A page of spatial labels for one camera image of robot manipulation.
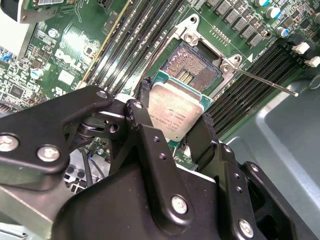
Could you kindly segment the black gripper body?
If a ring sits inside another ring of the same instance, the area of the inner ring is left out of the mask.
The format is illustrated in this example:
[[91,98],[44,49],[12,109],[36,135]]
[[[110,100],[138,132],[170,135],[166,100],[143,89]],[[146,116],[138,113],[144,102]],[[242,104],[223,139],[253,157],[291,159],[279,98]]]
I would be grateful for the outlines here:
[[220,240],[217,185],[178,165],[195,210],[190,228],[168,235],[158,228],[140,167],[133,163],[71,197],[52,225],[54,240]]

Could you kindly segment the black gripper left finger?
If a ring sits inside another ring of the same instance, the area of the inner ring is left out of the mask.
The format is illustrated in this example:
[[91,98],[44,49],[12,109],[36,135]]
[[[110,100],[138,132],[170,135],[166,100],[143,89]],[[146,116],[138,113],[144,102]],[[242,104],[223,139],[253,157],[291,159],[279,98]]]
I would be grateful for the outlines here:
[[93,138],[112,141],[110,175],[139,162],[151,215],[160,228],[188,228],[194,209],[163,132],[148,113],[151,81],[144,79],[137,99],[120,103],[91,85],[0,120],[0,164],[18,180],[4,185],[46,191],[63,179],[70,153]]

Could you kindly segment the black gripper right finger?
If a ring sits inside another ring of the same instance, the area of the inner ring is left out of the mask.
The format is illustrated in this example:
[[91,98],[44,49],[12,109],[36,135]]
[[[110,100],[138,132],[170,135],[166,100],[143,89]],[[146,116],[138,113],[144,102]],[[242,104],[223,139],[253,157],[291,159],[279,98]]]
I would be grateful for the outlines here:
[[218,230],[224,240],[298,240],[299,220],[256,165],[239,164],[204,114],[186,136],[198,171],[217,185]]

